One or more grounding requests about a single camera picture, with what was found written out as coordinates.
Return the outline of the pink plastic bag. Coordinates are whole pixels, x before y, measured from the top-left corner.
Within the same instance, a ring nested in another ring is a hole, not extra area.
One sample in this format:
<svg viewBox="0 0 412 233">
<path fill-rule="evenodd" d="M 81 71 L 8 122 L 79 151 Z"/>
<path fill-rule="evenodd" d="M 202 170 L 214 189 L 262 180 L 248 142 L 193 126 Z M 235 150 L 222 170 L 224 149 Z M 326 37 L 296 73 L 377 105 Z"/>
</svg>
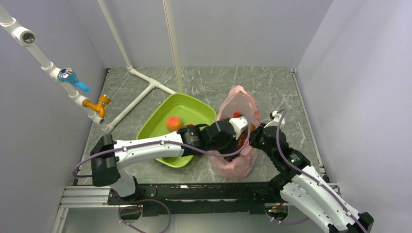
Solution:
<svg viewBox="0 0 412 233">
<path fill-rule="evenodd" d="M 233 117 L 236 111 L 245 114 L 251 120 L 252 131 L 262 122 L 255 99 L 240 85 L 235 86 L 229 91 L 228 97 L 221 104 L 215 120 Z M 209 156 L 208 158 L 212 169 L 219 175 L 233 179 L 242 179 L 251 171 L 257 156 L 257 149 L 252 146 L 246 146 L 240 152 L 240 155 L 230 162 L 225 157 Z"/>
</svg>

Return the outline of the orange fake fruit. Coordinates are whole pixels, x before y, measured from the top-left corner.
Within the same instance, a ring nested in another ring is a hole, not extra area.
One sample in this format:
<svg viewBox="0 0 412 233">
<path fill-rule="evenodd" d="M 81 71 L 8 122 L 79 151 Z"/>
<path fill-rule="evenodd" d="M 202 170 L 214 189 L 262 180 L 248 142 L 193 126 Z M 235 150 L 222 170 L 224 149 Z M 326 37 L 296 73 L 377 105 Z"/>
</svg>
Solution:
<svg viewBox="0 0 412 233">
<path fill-rule="evenodd" d="M 171 116 L 166 120 L 166 128 L 169 132 L 177 131 L 183 127 L 182 119 L 177 116 Z"/>
</svg>

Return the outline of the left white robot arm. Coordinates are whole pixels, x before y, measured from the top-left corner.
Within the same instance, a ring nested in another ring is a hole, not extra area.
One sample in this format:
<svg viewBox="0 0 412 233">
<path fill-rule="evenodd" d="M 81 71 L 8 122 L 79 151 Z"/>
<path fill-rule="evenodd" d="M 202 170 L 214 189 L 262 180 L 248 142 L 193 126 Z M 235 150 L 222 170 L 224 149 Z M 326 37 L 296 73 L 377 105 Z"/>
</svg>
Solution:
<svg viewBox="0 0 412 233">
<path fill-rule="evenodd" d="M 109 186 L 128 204 L 140 196 L 137 179 L 124 168 L 142 161 L 164 157 L 212 155 L 231 157 L 241 152 L 242 135 L 250 136 L 251 123 L 243 116 L 220 120 L 211 125 L 198 124 L 145 139 L 113 140 L 103 136 L 90 155 L 92 184 Z"/>
</svg>

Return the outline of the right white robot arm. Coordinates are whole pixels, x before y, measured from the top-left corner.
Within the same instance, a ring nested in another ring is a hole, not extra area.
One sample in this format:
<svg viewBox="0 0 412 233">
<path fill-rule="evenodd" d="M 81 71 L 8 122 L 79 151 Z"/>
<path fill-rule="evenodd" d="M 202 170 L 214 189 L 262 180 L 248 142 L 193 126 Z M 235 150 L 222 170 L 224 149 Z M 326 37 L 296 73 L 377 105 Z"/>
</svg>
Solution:
<svg viewBox="0 0 412 233">
<path fill-rule="evenodd" d="M 253 148 L 269 157 L 279 174 L 268 183 L 268 196 L 284 200 L 304 213 L 325 233 L 369 233 L 374 219 L 360 213 L 323 180 L 300 151 L 289 146 L 276 126 L 262 123 L 251 132 Z"/>
</svg>

